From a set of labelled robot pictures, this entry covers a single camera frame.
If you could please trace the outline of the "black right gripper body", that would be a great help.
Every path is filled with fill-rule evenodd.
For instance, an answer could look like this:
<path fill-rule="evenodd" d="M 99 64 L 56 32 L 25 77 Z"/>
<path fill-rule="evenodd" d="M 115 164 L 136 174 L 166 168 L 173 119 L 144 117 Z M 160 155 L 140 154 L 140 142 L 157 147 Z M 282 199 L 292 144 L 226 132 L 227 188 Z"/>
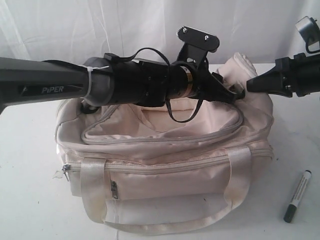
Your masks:
<path fill-rule="evenodd" d="M 274 94 L 291 98 L 293 93 L 304 97 L 320 91 L 320 55 L 299 53 L 275 60 L 277 84 Z"/>

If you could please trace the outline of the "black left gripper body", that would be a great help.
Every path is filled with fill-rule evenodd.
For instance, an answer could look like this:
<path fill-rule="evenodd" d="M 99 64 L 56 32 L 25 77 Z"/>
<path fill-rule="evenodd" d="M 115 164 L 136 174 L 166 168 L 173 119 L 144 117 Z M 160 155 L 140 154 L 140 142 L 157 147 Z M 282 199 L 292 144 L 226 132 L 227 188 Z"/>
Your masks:
<path fill-rule="evenodd" d="M 208 49 L 202 49 L 189 43 L 183 44 L 175 64 L 185 67 L 191 74 L 191 90 L 187 97 L 208 102 L 225 101 L 224 88 L 220 83 L 222 78 L 209 71 L 207 59 L 207 54 L 216 52 L 218 47 L 218 43 Z"/>

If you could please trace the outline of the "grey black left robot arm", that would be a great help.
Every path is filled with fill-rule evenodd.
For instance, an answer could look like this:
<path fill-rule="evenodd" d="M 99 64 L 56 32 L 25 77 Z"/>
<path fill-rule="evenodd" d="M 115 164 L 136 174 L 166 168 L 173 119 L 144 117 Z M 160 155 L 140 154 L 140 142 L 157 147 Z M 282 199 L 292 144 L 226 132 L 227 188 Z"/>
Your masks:
<path fill-rule="evenodd" d="M 233 104 L 245 97 L 239 83 L 227 84 L 209 71 L 206 56 L 200 63 L 121 57 L 106 53 L 77 65 L 61 60 L 0 59 L 0 108 L 82 99 L 89 114 L 102 106 L 134 104 L 162 107 L 175 99 Z"/>

